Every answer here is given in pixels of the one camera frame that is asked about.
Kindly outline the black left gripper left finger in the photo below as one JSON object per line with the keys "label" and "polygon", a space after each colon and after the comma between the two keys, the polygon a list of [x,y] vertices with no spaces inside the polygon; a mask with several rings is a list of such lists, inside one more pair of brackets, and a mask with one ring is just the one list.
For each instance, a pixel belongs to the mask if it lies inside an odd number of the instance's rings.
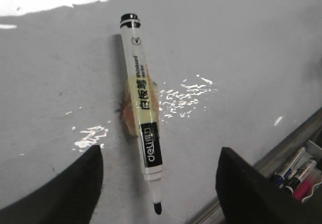
{"label": "black left gripper left finger", "polygon": [[26,197],[1,209],[1,223],[90,223],[101,195],[103,157],[99,146]]}

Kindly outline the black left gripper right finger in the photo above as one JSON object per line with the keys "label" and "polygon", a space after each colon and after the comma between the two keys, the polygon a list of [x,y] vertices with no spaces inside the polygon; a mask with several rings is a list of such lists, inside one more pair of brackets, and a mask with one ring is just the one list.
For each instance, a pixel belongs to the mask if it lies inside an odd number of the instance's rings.
{"label": "black left gripper right finger", "polygon": [[301,203],[229,147],[221,149],[215,188],[227,223],[321,223],[321,188]]}

